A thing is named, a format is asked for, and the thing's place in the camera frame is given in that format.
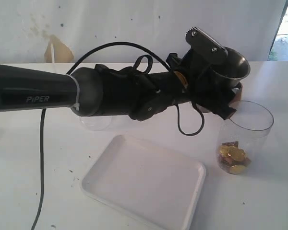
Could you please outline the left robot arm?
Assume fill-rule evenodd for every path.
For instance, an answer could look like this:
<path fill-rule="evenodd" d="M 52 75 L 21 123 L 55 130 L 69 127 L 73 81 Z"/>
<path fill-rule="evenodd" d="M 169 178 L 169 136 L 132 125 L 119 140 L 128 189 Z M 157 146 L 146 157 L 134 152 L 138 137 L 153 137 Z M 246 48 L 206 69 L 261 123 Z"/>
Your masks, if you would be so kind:
<path fill-rule="evenodd" d="M 221 46 L 199 28 L 186 33 L 190 50 L 183 58 L 170 54 L 165 72 L 151 73 L 157 56 L 145 51 L 148 66 L 141 62 L 121 70 L 97 64 L 93 68 L 75 63 L 66 74 L 56 74 L 0 64 L 0 112 L 68 107 L 78 116 L 127 115 L 144 121 L 168 107 L 191 102 L 223 119 L 235 109 L 234 84 L 222 78 L 233 76 L 233 50 Z"/>

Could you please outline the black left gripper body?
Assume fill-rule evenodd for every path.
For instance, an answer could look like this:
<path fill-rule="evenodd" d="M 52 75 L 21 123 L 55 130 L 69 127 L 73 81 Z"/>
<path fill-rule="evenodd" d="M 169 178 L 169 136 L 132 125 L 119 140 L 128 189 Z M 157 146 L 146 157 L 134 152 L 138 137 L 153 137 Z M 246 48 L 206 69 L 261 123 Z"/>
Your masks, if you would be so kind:
<path fill-rule="evenodd" d="M 177 53 L 170 53 L 166 62 L 182 88 L 173 101 L 174 105 L 191 102 L 194 108 L 214 106 L 214 87 L 209 70 L 211 63 L 193 49 L 189 49 L 182 58 Z"/>

